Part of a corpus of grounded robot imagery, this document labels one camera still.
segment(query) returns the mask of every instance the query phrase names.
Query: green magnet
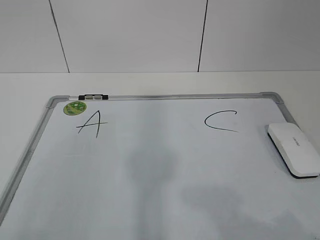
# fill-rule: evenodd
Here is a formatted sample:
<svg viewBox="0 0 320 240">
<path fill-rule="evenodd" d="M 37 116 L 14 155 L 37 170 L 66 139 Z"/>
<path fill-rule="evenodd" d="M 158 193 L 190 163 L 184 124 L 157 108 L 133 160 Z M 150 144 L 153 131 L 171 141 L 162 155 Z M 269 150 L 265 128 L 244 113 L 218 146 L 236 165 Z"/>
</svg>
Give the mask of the green magnet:
<svg viewBox="0 0 320 240">
<path fill-rule="evenodd" d="M 69 116 L 82 114 L 87 109 L 87 105 L 82 101 L 73 101 L 65 105 L 63 112 Z"/>
</svg>

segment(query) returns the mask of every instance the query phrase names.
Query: whiteboard surface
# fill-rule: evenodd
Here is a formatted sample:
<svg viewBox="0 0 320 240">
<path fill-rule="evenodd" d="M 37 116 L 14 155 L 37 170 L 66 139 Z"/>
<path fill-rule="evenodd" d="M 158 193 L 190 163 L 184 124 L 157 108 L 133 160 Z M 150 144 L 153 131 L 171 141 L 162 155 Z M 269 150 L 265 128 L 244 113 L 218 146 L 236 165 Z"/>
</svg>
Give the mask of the whiteboard surface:
<svg viewBox="0 0 320 240">
<path fill-rule="evenodd" d="M 0 227 L 4 240 L 317 239 L 319 179 L 295 179 L 265 126 L 271 99 L 55 107 Z M 100 110 L 101 121 L 86 126 Z M 204 124 L 207 116 L 216 114 Z M 98 122 L 98 116 L 88 124 Z"/>
</svg>

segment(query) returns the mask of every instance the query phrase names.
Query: table surface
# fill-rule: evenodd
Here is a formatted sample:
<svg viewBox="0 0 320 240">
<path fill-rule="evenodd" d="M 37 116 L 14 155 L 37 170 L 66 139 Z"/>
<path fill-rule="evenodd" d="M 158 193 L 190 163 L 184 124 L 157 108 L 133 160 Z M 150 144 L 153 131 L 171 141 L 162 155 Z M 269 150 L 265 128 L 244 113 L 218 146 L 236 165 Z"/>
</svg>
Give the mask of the table surface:
<svg viewBox="0 0 320 240">
<path fill-rule="evenodd" d="M 0 193 L 55 95 L 276 92 L 320 152 L 320 71 L 0 74 Z"/>
</svg>

